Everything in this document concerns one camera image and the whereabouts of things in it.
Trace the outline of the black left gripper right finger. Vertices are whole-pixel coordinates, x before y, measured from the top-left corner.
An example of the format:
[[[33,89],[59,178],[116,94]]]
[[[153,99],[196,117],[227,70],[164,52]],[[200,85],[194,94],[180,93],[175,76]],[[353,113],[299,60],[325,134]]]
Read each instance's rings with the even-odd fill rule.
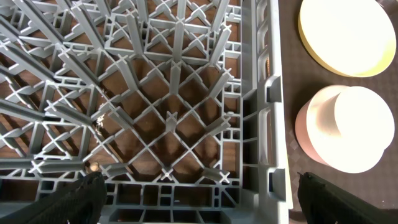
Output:
[[[311,173],[300,174],[298,200],[308,223],[397,223],[397,216],[381,210]]]

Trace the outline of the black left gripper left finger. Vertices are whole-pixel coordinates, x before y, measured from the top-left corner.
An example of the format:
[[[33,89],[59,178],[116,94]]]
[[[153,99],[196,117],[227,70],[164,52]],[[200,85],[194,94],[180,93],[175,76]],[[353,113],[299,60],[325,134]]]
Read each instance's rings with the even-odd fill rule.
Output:
[[[1,218],[12,224],[95,224],[101,217],[107,191],[104,177],[92,172],[20,210]]]

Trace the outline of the pink white bowl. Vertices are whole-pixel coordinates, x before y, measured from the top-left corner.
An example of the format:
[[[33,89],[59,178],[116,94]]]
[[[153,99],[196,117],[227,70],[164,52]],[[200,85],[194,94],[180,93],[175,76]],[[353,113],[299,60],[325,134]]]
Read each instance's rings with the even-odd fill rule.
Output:
[[[330,85],[298,112],[297,141],[314,161],[357,174],[372,169],[395,134],[387,103],[362,86]]]

